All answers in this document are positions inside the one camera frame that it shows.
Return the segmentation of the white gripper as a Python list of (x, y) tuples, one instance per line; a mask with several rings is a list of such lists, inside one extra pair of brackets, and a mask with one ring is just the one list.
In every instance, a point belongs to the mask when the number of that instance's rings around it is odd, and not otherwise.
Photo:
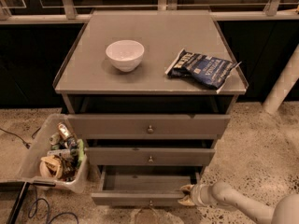
[(184, 206), (207, 206), (208, 205), (208, 185), (188, 184), (180, 188), (182, 192), (190, 192), (190, 196), (184, 196), (178, 203)]

